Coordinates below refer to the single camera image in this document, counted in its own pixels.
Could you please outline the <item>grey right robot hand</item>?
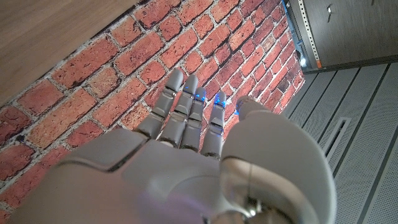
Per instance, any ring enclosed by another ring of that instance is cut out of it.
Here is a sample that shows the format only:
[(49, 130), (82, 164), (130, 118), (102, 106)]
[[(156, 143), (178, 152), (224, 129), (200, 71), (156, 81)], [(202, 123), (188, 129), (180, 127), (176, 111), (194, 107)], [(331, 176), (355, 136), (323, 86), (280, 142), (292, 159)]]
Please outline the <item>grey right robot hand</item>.
[(10, 223), (333, 223), (336, 189), (318, 143), (249, 96), (226, 133), (226, 95), (202, 132), (205, 89), (170, 74), (147, 117), (82, 145)]

